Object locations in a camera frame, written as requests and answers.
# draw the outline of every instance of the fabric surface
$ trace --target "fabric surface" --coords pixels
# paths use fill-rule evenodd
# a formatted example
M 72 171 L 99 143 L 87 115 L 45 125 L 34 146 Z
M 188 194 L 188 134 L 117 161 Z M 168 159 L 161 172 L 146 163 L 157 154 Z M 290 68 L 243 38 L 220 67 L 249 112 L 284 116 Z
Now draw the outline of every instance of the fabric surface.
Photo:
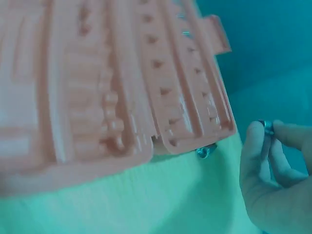
M 0 200 L 1 234 L 257 234 L 238 184 L 241 141 L 194 152 L 81 186 Z

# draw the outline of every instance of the pink plastic tray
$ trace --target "pink plastic tray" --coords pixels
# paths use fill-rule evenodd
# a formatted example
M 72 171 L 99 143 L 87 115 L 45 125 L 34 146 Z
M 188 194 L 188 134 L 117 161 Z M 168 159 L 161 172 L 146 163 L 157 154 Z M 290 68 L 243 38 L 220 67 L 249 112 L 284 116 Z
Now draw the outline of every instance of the pink plastic tray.
M 228 137 L 216 16 L 191 1 L 1 0 L 0 186 L 61 188 Z

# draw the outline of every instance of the hand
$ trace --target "hand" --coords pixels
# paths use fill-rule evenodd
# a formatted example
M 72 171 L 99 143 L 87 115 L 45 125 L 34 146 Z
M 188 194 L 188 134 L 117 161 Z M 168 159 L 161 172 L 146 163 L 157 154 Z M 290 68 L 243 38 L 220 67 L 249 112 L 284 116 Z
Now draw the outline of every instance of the hand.
M 275 138 L 260 122 L 247 130 L 240 163 L 240 187 L 251 221 L 270 234 L 312 233 L 312 177 L 292 169 L 282 143 L 300 150 L 312 173 L 312 128 L 273 123 Z M 269 162 L 276 179 L 271 180 Z

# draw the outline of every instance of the teal background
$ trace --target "teal background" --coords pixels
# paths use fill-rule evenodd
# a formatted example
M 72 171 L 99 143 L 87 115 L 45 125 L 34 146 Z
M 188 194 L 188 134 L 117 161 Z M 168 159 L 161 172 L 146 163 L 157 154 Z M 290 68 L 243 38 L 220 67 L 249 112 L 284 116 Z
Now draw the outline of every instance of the teal background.
M 197 0 L 221 17 L 233 52 L 218 57 L 229 93 L 312 63 L 312 1 Z

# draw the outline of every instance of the metal screw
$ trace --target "metal screw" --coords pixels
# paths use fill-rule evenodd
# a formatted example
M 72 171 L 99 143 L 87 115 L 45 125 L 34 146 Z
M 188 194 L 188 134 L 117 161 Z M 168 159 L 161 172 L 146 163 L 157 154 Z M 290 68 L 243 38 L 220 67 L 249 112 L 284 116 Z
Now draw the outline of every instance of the metal screw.
M 183 13 L 177 14 L 176 17 L 179 19 L 185 19 L 185 15 Z
M 189 31 L 182 31 L 182 35 L 184 35 L 190 39 L 193 39 L 193 36 L 192 36 L 191 32 L 189 32 Z
M 267 121 L 267 120 L 258 120 L 260 123 L 262 123 L 263 127 L 264 127 L 264 132 L 265 134 L 274 135 L 274 128 L 273 128 L 273 123 L 271 121 Z
M 215 151 L 216 148 L 217 148 L 216 144 L 198 148 L 196 150 L 196 154 L 200 159 L 206 159 L 209 157 L 210 154 L 213 153 L 213 151 Z

